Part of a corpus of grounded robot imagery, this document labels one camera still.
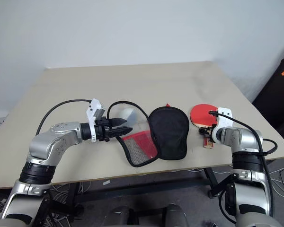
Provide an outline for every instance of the black cable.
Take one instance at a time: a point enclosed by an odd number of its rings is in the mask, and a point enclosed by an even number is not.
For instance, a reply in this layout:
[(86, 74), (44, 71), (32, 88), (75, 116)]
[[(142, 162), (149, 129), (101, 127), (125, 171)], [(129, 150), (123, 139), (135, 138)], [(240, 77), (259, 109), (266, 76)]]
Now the black cable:
[(267, 181), (268, 181), (268, 186), (269, 186), (270, 203), (271, 203), (270, 216), (273, 217), (274, 216), (274, 205), (275, 205), (275, 203), (274, 203), (274, 194), (273, 194), (272, 181), (271, 181), (271, 177), (270, 177), (270, 174), (269, 174), (267, 163), (266, 163), (266, 160), (265, 160), (265, 157), (264, 157), (263, 147), (262, 147), (261, 139), (260, 139), (259, 135), (249, 125), (247, 125), (247, 124), (245, 124), (243, 122), (240, 122), (240, 121), (238, 121), (238, 120), (236, 120), (236, 119), (234, 119), (232, 117), (226, 116), (226, 115), (221, 114), (221, 113), (217, 113), (216, 111), (209, 111), (209, 114), (214, 115), (214, 116), (222, 116), (222, 117), (225, 117), (227, 119), (232, 120), (233, 122), (236, 122), (236, 123), (238, 123), (240, 125), (243, 125), (244, 127), (248, 128), (254, 134), (254, 136), (256, 137), (256, 140), (257, 140), (257, 143), (258, 143), (258, 146), (259, 146), (259, 155), (260, 155), (260, 158), (261, 158), (261, 161), (262, 161), (262, 164), (263, 164), (266, 176), (267, 176)]
[(88, 100), (88, 99), (72, 99), (72, 100), (67, 100), (67, 101), (64, 101), (64, 102), (61, 102), (61, 103), (55, 105), (55, 106), (54, 106), (52, 109), (50, 109), (50, 110), (46, 113), (46, 115), (42, 118), (42, 121), (40, 122), (39, 127), (38, 127), (38, 129), (37, 129), (36, 135), (38, 135), (38, 134), (40, 133), (40, 130), (41, 130), (41, 127), (42, 127), (44, 121), (46, 120), (46, 118), (48, 117), (48, 115), (49, 115), (54, 109), (56, 109), (57, 107), (59, 107), (59, 106), (61, 106), (61, 105), (63, 105), (63, 104), (72, 103), (72, 102), (89, 102), (89, 103), (90, 103), (91, 100)]
[(221, 192), (221, 194), (219, 195), (219, 207), (220, 207), (220, 211), (221, 211), (221, 213), (222, 213), (222, 215), (224, 215), (224, 217), (226, 217), (226, 219), (228, 220), (228, 221), (230, 221), (231, 223), (233, 223), (233, 224), (237, 224), (237, 222), (236, 221), (234, 221), (234, 220), (232, 220), (230, 217), (228, 217), (227, 216), (227, 214), (224, 212), (224, 210), (223, 210), (223, 207), (222, 207), (222, 196), (223, 196), (223, 194), (225, 193), (225, 189)]
[(278, 144), (276, 142), (274, 142), (273, 140), (270, 139), (263, 139), (263, 141), (268, 141), (274, 144), (274, 148), (271, 148), (269, 151), (264, 152), (265, 155), (269, 155), (274, 153), (277, 149), (278, 149)]

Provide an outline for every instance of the black pouch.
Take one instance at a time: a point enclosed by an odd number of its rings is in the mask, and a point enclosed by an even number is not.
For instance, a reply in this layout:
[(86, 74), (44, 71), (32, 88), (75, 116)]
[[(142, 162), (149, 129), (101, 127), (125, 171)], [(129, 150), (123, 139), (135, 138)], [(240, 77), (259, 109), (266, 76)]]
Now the black pouch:
[(182, 110), (170, 106), (159, 107), (150, 114), (149, 123), (159, 158), (178, 160), (186, 156), (189, 120)]
[(127, 120), (120, 126), (132, 127), (133, 130), (121, 137), (120, 142), (128, 162), (134, 167), (144, 166), (159, 157), (157, 146), (153, 140), (147, 114), (137, 104), (119, 101), (111, 104), (107, 110), (107, 118), (120, 117)]

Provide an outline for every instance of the silver robot arm casing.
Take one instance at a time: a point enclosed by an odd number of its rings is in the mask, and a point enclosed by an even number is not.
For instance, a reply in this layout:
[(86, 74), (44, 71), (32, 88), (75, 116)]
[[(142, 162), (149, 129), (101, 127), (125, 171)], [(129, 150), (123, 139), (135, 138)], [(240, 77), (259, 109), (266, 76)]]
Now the silver robot arm casing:
[[(260, 137), (261, 143), (263, 137), (260, 131), (256, 130)], [(231, 152), (259, 152), (259, 146), (254, 134), (244, 128), (224, 127), (221, 131), (220, 142), (226, 146), (231, 147)]]
[[(44, 166), (57, 166), (62, 155), (72, 145), (82, 142), (81, 126), (79, 122), (60, 123), (52, 126), (49, 131), (35, 136), (29, 146), (29, 154), (27, 162)], [(51, 183), (48, 184), (30, 184), (19, 181), (17, 179), (8, 200), (2, 211), (1, 219), (6, 218), (8, 214), (15, 211), (13, 200), (17, 202), (17, 206), (22, 202), (22, 214), (31, 215), (36, 213), (44, 196), (50, 189)], [(17, 195), (33, 195), (40, 199), (27, 197), (27, 200), (18, 200)]]

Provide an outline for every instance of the gray floor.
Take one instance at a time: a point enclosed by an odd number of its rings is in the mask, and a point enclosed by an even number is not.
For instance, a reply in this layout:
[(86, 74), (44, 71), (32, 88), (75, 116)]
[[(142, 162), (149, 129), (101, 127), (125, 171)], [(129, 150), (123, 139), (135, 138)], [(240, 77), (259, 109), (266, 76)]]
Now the gray floor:
[[(269, 166), (270, 172), (284, 167), (284, 159), (279, 159), (271, 163)], [(229, 171), (229, 166), (214, 168), (214, 171)], [(224, 179), (227, 174), (216, 174), (218, 181)], [(104, 189), (109, 187), (131, 185), (138, 183), (157, 182), (167, 179), (177, 179), (184, 177), (205, 177), (203, 172), (191, 173), (188, 171), (170, 172), (162, 174), (151, 174), (144, 176), (133, 176), (111, 179), (110, 184), (103, 185), (103, 181), (93, 182), (91, 189)], [(273, 178), (278, 179), (278, 174), (273, 175)], [(190, 227), (209, 227), (211, 223), (216, 223), (218, 227), (234, 226), (226, 220), (218, 205), (218, 200), (209, 199), (207, 197), (208, 186), (192, 187), (179, 190), (170, 190), (165, 192), (156, 192), (150, 194), (125, 196), (121, 198), (112, 198), (98, 201), (83, 203), (85, 212), (81, 220), (75, 220), (73, 227), (98, 227), (101, 226), (105, 215), (118, 206), (129, 206), (134, 210), (148, 210), (162, 208), (169, 203), (179, 205), (187, 215)], [(140, 224), (153, 224), (160, 226), (159, 216), (144, 217)], [(284, 198), (275, 194), (275, 218), (284, 226)]]

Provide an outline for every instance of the mesh pocket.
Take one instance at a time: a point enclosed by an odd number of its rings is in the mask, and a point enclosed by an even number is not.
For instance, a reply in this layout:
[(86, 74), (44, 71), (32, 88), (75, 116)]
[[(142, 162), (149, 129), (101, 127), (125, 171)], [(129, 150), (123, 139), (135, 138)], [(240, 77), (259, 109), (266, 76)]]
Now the mesh pocket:
[(151, 138), (151, 131), (142, 131), (124, 137), (123, 141), (135, 165), (147, 162), (158, 155), (157, 148)]
[(117, 137), (132, 166), (143, 166), (157, 159), (158, 150), (151, 136), (148, 116), (139, 106), (126, 101), (114, 103), (108, 109), (107, 117), (123, 118), (127, 122), (121, 126), (133, 128), (129, 134)]

